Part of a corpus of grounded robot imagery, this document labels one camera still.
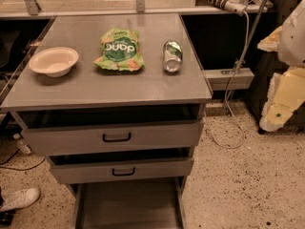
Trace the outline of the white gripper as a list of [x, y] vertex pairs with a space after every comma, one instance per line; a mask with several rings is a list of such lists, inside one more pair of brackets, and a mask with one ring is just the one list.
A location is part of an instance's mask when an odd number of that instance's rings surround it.
[[266, 132], [282, 128], [305, 102], [305, 0], [302, 0], [282, 27], [262, 39], [257, 47], [277, 52], [281, 62], [290, 67], [284, 74], [274, 73], [267, 93], [259, 127]]

